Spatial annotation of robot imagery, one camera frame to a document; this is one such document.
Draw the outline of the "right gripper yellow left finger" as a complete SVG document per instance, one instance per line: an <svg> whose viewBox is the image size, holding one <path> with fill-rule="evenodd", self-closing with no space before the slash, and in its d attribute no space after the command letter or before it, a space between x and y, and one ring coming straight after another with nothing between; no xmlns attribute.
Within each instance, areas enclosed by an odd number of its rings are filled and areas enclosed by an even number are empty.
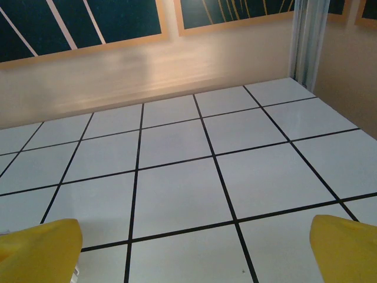
<svg viewBox="0 0 377 283"><path fill-rule="evenodd" d="M76 219L0 235L0 283L71 283L81 248Z"/></svg>

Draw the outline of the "aluminium frame post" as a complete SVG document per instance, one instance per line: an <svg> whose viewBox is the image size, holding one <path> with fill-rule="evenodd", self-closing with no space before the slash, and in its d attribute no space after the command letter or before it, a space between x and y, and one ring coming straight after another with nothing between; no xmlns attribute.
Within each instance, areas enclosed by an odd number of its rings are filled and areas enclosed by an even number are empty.
<svg viewBox="0 0 377 283"><path fill-rule="evenodd" d="M295 0L289 76L314 91L330 0Z"/></svg>

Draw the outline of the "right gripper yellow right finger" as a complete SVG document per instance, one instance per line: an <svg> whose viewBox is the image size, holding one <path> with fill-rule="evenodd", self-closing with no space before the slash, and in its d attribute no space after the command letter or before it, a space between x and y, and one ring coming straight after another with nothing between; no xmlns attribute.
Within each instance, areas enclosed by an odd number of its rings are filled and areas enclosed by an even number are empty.
<svg viewBox="0 0 377 283"><path fill-rule="evenodd" d="M316 215L309 239L324 283L377 283L377 226Z"/></svg>

